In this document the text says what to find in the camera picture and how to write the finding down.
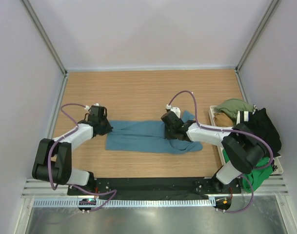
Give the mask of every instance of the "wooden surface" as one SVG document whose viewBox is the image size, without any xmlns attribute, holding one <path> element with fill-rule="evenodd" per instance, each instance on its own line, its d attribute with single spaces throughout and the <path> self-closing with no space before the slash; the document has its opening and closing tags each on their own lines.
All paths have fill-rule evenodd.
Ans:
<svg viewBox="0 0 297 234">
<path fill-rule="evenodd" d="M 194 92 L 198 119 L 210 124 L 208 110 L 229 98 L 242 98 L 233 70 L 132 71 L 71 73 L 62 100 L 84 105 L 100 103 L 109 120 L 160 120 L 165 105 L 181 90 Z M 181 111 L 194 113 L 189 94 L 173 102 Z M 69 106 L 65 110 L 77 121 L 85 111 Z M 73 128 L 59 113 L 55 136 Z M 187 177 L 212 176 L 221 166 L 216 146 L 203 144 L 200 152 L 183 155 L 106 151 L 106 136 L 85 142 L 73 153 L 73 166 L 92 171 L 95 177 Z"/>
</svg>

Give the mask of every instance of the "green cloth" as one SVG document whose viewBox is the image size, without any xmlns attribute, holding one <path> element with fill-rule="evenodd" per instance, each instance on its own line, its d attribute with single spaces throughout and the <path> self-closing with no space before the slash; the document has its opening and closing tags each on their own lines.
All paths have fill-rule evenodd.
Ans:
<svg viewBox="0 0 297 234">
<path fill-rule="evenodd" d="M 225 150 L 223 150 L 223 156 L 225 159 L 225 162 L 229 161 L 229 158 L 225 152 Z M 267 164 L 269 161 L 268 157 L 264 157 L 262 158 L 258 163 L 257 163 L 257 167 L 261 167 L 264 166 L 265 164 Z M 268 179 L 270 177 L 270 174 L 273 172 L 272 166 L 268 166 L 267 168 L 264 169 L 260 169 L 260 170 L 252 170 L 252 172 L 250 174 L 246 175 L 246 178 L 250 181 L 250 183 L 252 184 L 252 188 L 255 190 L 257 190 L 258 187 L 260 187 L 260 185 L 263 183 L 263 181 L 265 179 Z M 250 186 L 248 184 L 248 182 L 246 180 L 242 180 L 242 184 L 244 186 L 245 191 L 251 193 L 251 189 Z"/>
<path fill-rule="evenodd" d="M 231 120 L 236 121 L 238 111 L 253 112 L 254 107 L 247 102 L 232 98 L 224 101 L 221 105 L 216 107 L 216 111 L 224 112 Z"/>
</svg>

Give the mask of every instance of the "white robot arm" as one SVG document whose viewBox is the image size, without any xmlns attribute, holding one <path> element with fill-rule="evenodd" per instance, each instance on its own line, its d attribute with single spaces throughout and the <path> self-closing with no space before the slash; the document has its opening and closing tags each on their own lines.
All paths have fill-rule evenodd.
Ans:
<svg viewBox="0 0 297 234">
<path fill-rule="evenodd" d="M 249 174 L 266 153 L 265 146 L 254 138 L 230 133 L 229 130 L 232 130 L 232 127 L 221 128 L 204 124 L 198 126 L 193 120 L 184 123 L 180 119 L 178 107 L 167 105 L 166 109 L 167 113 L 161 117 L 165 124 L 166 139 L 200 141 L 224 147 L 230 161 L 214 175 L 213 179 L 217 181 L 217 186 L 228 185 L 241 174 Z M 235 128 L 251 133 L 243 124 L 239 124 Z"/>
<path fill-rule="evenodd" d="M 78 125 L 69 132 L 54 139 L 44 138 L 40 141 L 32 170 L 33 178 L 49 181 L 48 163 L 50 162 L 53 182 L 56 184 L 86 186 L 88 183 L 94 183 L 92 172 L 72 167 L 72 152 L 96 135 L 109 133 L 112 127 L 107 119 L 107 109 L 98 104 L 93 105 L 86 116 L 87 119 L 84 118 L 78 122 Z M 55 162 L 51 161 L 54 155 L 56 155 Z"/>
</svg>

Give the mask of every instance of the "white wall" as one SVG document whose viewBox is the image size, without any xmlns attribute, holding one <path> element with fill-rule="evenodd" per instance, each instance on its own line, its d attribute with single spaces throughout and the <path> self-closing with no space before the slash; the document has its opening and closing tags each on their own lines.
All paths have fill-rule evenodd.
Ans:
<svg viewBox="0 0 297 234">
<path fill-rule="evenodd" d="M 282 140 L 282 166 L 297 207 L 297 0 L 283 0 L 241 71 L 251 103 L 266 107 Z"/>
<path fill-rule="evenodd" d="M 13 233 L 61 80 L 20 1 L 0 1 L 0 234 Z"/>
<path fill-rule="evenodd" d="M 67 69 L 235 67 L 270 0 L 30 0 Z"/>
</svg>

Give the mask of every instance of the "blue towel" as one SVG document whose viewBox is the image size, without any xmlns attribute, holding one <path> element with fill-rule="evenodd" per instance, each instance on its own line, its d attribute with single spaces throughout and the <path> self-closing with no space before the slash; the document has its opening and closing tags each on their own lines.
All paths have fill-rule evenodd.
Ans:
<svg viewBox="0 0 297 234">
<path fill-rule="evenodd" d="M 185 111 L 182 120 L 194 119 Z M 184 154 L 202 150 L 200 142 L 167 140 L 164 138 L 162 121 L 110 121 L 114 128 L 107 135 L 106 150 Z"/>
</svg>

